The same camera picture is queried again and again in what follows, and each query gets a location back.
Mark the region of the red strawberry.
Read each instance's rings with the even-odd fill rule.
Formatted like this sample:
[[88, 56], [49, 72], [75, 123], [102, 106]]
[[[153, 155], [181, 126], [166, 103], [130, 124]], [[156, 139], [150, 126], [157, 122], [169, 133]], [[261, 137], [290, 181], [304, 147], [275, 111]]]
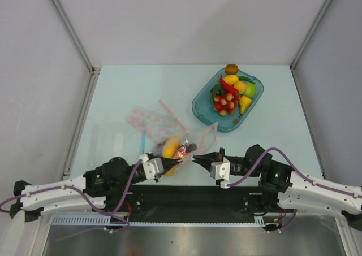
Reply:
[[180, 159], [188, 154], [187, 149], [180, 147], [173, 155], [173, 159]]

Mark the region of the yellow-orange mango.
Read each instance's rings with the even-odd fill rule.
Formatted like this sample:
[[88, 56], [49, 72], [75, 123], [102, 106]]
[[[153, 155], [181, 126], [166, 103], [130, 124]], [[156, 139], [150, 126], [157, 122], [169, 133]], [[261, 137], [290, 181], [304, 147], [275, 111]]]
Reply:
[[162, 148], [162, 156], [164, 158], [172, 158], [179, 148], [179, 140], [177, 137], [170, 137], [166, 140]]

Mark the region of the purple grape bunch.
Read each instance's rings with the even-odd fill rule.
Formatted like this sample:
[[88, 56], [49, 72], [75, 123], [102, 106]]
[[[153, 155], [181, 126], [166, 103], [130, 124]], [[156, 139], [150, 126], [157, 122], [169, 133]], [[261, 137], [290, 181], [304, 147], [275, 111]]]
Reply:
[[[162, 155], [162, 148], [163, 148], [164, 144], [158, 144], [157, 147], [154, 149], [154, 152], [157, 155]], [[191, 152], [193, 152], [193, 151], [195, 151], [197, 149], [196, 144], [186, 144], [186, 143], [184, 143], [184, 144], [180, 144], [179, 148], [180, 147], [183, 147], [183, 148], [187, 149], [188, 153], [191, 153]]]

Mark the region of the yellow bell pepper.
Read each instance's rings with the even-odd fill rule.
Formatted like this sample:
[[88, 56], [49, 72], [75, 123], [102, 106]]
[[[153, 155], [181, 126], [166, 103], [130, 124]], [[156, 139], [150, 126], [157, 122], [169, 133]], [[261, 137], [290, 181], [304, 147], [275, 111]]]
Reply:
[[165, 173], [165, 175], [166, 176], [174, 176], [175, 175], [175, 173], [176, 173], [176, 171], [177, 171], [177, 169], [178, 169], [178, 165], [177, 166], [174, 166], [173, 168], [171, 168], [170, 170], [168, 170], [166, 173]]

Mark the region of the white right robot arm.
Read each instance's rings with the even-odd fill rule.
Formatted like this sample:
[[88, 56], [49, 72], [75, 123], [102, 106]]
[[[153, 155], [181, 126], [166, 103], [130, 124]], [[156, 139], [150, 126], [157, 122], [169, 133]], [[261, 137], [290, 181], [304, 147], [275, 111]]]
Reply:
[[[278, 152], [286, 163], [273, 160]], [[261, 195], [251, 204], [252, 213], [276, 209], [309, 211], [345, 219], [348, 225], [361, 230], [361, 187], [318, 179], [301, 172], [277, 148], [249, 147], [243, 157], [227, 156], [224, 149], [195, 155], [192, 161], [209, 171], [217, 186], [230, 189], [249, 177], [257, 177]]]

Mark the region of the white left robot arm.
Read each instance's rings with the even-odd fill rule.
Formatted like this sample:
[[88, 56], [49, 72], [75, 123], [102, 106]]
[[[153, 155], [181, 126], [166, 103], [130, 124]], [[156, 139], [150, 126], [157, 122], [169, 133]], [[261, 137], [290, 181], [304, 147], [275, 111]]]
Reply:
[[47, 185], [32, 185], [26, 181], [14, 184], [14, 204], [7, 211], [13, 218], [19, 211], [25, 212], [28, 222], [55, 211], [80, 210], [89, 207], [104, 216], [114, 216], [126, 204], [132, 185], [146, 180], [158, 181], [182, 159], [164, 158], [152, 153], [129, 165], [122, 157], [86, 173]]

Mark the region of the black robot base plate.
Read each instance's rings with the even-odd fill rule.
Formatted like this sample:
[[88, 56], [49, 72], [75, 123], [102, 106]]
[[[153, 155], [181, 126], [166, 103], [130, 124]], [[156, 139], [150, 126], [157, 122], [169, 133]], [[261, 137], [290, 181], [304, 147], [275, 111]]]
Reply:
[[120, 211], [133, 223], [246, 223], [256, 214], [288, 214], [277, 195], [252, 187], [133, 185]]

